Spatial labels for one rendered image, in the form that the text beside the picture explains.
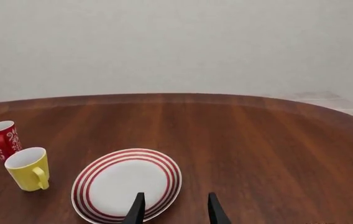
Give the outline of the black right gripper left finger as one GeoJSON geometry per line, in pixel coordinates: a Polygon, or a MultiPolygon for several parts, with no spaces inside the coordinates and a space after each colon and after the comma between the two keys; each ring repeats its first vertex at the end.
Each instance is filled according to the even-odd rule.
{"type": "Polygon", "coordinates": [[[132,204],[122,224],[143,224],[145,217],[145,195],[139,192],[136,195],[134,203],[132,204]]]}

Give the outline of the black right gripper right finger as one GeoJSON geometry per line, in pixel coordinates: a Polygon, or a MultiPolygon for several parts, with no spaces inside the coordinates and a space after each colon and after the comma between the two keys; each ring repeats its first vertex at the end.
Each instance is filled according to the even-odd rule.
{"type": "Polygon", "coordinates": [[[232,224],[214,192],[208,194],[208,215],[210,224],[232,224]]]}

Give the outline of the white plate with red rings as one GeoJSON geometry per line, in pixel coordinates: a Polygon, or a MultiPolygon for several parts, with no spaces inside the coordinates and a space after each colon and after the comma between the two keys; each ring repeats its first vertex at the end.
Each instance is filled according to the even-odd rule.
{"type": "Polygon", "coordinates": [[[182,182],[179,165],[170,156],[151,149],[124,149],[96,159],[79,173],[71,203],[90,224],[121,224],[142,192],[147,222],[172,205],[182,182]]]}

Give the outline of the yellow mug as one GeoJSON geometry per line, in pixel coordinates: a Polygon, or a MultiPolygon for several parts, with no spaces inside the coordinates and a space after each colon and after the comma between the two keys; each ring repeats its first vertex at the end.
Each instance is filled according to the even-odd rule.
{"type": "Polygon", "coordinates": [[[4,166],[23,191],[34,192],[49,188],[47,151],[42,147],[30,147],[16,152],[7,158],[4,166]]]}

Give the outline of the red mug with white pattern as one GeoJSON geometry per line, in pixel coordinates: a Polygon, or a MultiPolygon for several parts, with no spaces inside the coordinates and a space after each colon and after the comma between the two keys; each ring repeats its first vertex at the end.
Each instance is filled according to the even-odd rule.
{"type": "Polygon", "coordinates": [[[22,150],[15,122],[0,121],[0,160],[5,162],[10,156],[22,150]]]}

